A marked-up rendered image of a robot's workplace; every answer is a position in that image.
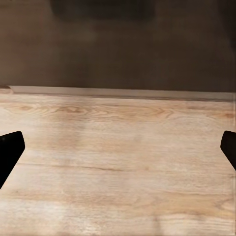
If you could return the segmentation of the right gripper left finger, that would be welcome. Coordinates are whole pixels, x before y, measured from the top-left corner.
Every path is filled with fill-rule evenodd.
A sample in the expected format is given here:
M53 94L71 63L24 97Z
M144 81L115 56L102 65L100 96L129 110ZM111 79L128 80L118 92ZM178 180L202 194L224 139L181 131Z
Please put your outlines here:
M0 136L0 189L25 150L21 131Z

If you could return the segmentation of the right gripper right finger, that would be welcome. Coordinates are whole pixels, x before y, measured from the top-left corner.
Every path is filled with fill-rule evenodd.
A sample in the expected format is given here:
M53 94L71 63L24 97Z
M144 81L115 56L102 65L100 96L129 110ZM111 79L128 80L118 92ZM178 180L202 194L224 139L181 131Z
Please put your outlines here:
M220 148L236 170L236 132L225 131Z

